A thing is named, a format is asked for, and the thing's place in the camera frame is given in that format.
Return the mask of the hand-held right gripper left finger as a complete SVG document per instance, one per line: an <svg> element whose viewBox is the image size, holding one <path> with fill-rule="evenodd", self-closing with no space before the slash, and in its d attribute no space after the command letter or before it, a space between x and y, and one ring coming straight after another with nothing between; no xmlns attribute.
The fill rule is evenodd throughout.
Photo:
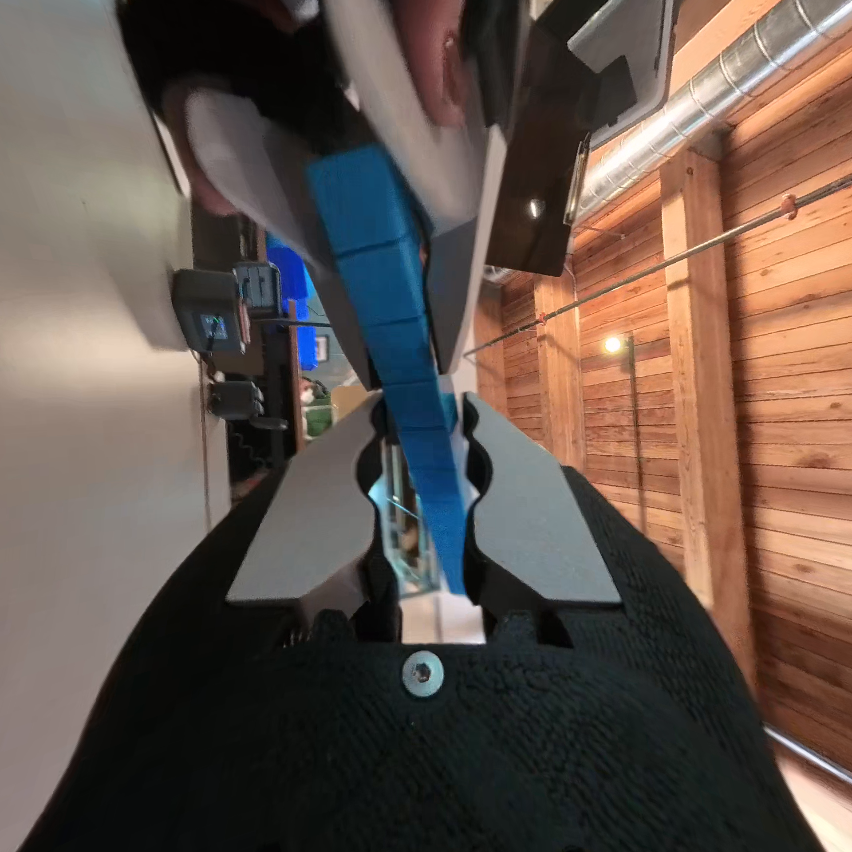
<svg viewBox="0 0 852 852"><path fill-rule="evenodd" d="M387 412L381 392L296 455L227 594L230 605L276 608L282 641L306 641L324 611L361 641L399 641L399 581L385 554L382 511Z"/></svg>

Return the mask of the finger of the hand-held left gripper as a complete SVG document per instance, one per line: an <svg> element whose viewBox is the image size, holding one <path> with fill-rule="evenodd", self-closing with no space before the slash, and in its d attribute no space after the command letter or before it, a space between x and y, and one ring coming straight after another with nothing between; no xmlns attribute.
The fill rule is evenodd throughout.
<svg viewBox="0 0 852 852"><path fill-rule="evenodd" d="M263 118L252 101L222 91L191 93L186 122L188 141L209 182L299 255L350 366L367 389L377 389L355 307L309 191L305 169L314 155Z"/></svg>
<svg viewBox="0 0 852 852"><path fill-rule="evenodd" d="M425 292L439 371L450 375L481 289L507 152L504 134L497 123L485 124L475 60L465 68L472 91L463 126L430 122L386 2L325 2L325 21L360 112L430 225Z"/></svg>

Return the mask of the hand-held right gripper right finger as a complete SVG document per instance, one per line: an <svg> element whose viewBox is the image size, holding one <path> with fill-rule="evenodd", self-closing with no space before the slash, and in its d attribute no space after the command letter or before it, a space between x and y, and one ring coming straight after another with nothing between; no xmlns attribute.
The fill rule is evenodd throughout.
<svg viewBox="0 0 852 852"><path fill-rule="evenodd" d="M478 395L463 396L467 515L463 579L492 617L615 609L622 599L565 473Z"/></svg>

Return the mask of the light blue segmented bar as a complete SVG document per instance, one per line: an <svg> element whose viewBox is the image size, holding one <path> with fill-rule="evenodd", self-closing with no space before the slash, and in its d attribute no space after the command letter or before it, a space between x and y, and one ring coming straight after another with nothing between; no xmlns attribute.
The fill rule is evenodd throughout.
<svg viewBox="0 0 852 852"><path fill-rule="evenodd" d="M378 146L321 158L306 175L440 568L449 591L465 596L472 488L463 474L458 399L433 354L410 193Z"/></svg>

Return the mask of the person's left hand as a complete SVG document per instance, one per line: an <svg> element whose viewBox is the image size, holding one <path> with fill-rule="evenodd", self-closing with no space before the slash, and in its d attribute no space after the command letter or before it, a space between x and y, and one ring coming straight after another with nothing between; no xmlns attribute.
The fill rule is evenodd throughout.
<svg viewBox="0 0 852 852"><path fill-rule="evenodd" d="M394 23L422 108L440 127L465 122L468 75L460 46L463 1L397 1Z"/></svg>

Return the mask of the wood-framed mirror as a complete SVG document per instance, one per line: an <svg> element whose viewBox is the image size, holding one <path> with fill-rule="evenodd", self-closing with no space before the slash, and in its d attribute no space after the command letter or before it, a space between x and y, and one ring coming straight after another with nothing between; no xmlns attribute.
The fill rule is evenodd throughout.
<svg viewBox="0 0 852 852"><path fill-rule="evenodd" d="M566 209L600 89L596 73L568 47L582 26L578 12L577 2L552 2L527 27L487 265L561 274Z"/></svg>

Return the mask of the small blue bin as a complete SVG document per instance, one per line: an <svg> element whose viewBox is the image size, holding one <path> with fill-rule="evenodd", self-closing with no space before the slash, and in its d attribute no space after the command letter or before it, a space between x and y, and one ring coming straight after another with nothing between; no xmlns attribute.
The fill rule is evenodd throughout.
<svg viewBox="0 0 852 852"><path fill-rule="evenodd" d="M312 371L319 364L316 354L317 332L309 301L315 295L314 284L302 258L278 237L265 234L268 262L280 272L282 308L289 318L302 322L296 327L296 344L301 371Z"/></svg>

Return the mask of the black case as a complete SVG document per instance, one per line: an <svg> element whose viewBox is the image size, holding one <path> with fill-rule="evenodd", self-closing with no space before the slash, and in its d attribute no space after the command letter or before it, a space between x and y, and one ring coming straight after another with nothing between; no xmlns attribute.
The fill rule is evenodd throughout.
<svg viewBox="0 0 852 852"><path fill-rule="evenodd" d="M284 316L278 267L268 262L243 261L233 267L233 273L251 319L271 320Z"/></svg>

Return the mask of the black ceiling pole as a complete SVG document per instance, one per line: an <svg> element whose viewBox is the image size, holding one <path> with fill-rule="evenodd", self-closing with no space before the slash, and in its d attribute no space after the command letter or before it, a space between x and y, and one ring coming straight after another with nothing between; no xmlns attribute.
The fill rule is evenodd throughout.
<svg viewBox="0 0 852 852"><path fill-rule="evenodd" d="M635 450L635 480L638 506L638 527L647 536L647 501L644 484L643 442L641 438L640 419L638 410L638 390L635 363L635 339L633 332L624 338L627 367L630 381L630 400L633 444Z"/></svg>

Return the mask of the black charger device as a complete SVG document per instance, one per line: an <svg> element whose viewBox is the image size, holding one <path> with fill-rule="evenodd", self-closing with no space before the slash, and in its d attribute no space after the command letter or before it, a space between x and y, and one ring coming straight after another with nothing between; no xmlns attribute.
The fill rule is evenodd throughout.
<svg viewBox="0 0 852 852"><path fill-rule="evenodd" d="M289 423L270 417L258 386L249 380L214 381L207 388L207 411L226 422L248 422L257 430L286 432Z"/></svg>

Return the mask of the black device with screen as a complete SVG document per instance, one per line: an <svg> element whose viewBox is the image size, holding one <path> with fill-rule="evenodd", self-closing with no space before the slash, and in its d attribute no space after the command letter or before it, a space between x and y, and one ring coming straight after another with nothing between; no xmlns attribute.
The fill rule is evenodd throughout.
<svg viewBox="0 0 852 852"><path fill-rule="evenodd" d="M243 355L250 319L235 271L174 272L172 306L188 348L198 355Z"/></svg>

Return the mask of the metal ceiling rod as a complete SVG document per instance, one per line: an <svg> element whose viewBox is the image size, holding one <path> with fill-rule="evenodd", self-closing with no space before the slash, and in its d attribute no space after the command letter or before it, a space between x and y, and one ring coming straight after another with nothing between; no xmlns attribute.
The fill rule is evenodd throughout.
<svg viewBox="0 0 852 852"><path fill-rule="evenodd" d="M740 236L744 236L757 229L764 228L770 225L771 223L782 219L792 221L797 218L798 214L803 209L817 204L828 197L833 197L834 195L841 193L843 190L849 189L850 187L851 174L848 173L840 178L837 178L834 181L823 184L822 186L819 186L818 188L802 196L794 196L792 193L788 193L782 198L782 201L771 211L761 214L760 216L753 217L748 221L740 224L739 226L727 229L715 235L714 237L697 244L696 246L687 248L686 250L683 250L670 258L666 258L665 260L655 265L646 267L640 272L636 272L621 280L617 280L613 284L610 284L607 287L604 287L600 291L595 292L589 296L583 296L581 298L575 299L569 304L562 305L559 308L553 309L549 312L538 314L535 320L530 321L524 325L519 325L517 328L514 328L511 331L507 331L485 343L479 344L473 347L472 349L469 349L468 351L463 353L463 357L468 358L474 355L478 355L480 352L483 352L491 347L495 347L499 343L504 343L509 339L516 337L517 335L521 335L529 331L536 331L539 327L547 325L551 320L555 320L563 314L567 314L575 309L590 304L602 298L603 296L607 296L613 292L619 291L624 287L633 283L637 283L638 281L652 276L657 272L662 272L664 270L667 270L668 268L672 268L677 264L687 261L688 259L698 256L708 250L725 245Z"/></svg>

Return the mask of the metal air duct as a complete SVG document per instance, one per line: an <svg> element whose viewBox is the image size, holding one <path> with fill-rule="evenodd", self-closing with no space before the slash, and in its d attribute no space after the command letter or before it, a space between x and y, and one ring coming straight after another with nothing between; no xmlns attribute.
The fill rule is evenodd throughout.
<svg viewBox="0 0 852 852"><path fill-rule="evenodd" d="M551 230L553 238L539 230L531 248L510 257L509 237L520 236L521 226L510 225L507 236L493 232L487 259L496 263L485 266L485 278L501 282L515 272L559 275L573 229L849 31L850 2L775 3L649 118L606 144L592 166L589 143L583 141L572 157L572 183L559 208L557 227Z"/></svg>

